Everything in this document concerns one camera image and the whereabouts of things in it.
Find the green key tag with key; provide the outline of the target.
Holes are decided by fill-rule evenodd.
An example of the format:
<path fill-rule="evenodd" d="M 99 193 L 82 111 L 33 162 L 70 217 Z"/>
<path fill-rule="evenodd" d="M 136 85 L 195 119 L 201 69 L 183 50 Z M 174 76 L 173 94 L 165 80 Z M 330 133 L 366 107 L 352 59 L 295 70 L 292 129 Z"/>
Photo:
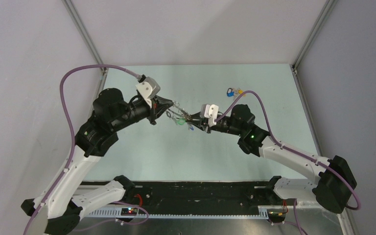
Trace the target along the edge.
<path fill-rule="evenodd" d="M 179 119 L 176 120 L 176 124 L 177 124 L 177 125 L 182 126 L 182 125 L 184 125 L 185 123 L 186 123 L 186 120 L 185 120 L 185 119 L 181 119 L 181 118 L 179 118 Z"/>

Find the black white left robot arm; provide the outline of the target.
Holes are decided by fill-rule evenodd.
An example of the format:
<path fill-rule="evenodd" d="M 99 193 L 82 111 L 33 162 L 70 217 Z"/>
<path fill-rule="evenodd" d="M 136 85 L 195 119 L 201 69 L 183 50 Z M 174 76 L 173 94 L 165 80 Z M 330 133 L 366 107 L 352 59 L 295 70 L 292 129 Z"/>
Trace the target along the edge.
<path fill-rule="evenodd" d="M 88 172 L 118 141 L 118 131 L 142 119 L 156 123 L 173 106 L 169 99 L 154 96 L 147 104 L 140 94 L 126 102 L 116 88 L 103 90 L 93 103 L 93 113 L 75 133 L 70 155 L 42 195 L 26 199 L 21 207 L 30 216 L 26 235 L 66 235 L 91 212 L 121 201 L 133 202 L 135 184 L 120 175 L 91 192 L 76 195 Z"/>

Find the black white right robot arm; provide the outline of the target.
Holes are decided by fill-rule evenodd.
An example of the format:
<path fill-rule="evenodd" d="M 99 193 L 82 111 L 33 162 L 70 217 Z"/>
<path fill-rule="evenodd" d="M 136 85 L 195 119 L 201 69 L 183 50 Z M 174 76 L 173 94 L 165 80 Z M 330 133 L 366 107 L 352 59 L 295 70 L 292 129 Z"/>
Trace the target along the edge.
<path fill-rule="evenodd" d="M 237 144 L 245 154 L 278 162 L 305 176 L 304 180 L 274 177 L 273 186 L 264 192 L 268 203 L 276 205 L 283 199 L 301 198 L 316 201 L 336 214 L 348 208 L 357 182 L 344 158 L 329 159 L 282 144 L 254 123 L 255 115 L 247 105 L 235 105 L 232 114 L 225 117 L 217 113 L 216 105 L 205 104 L 202 108 L 191 116 L 189 124 L 206 133 L 217 131 L 239 136 Z"/>

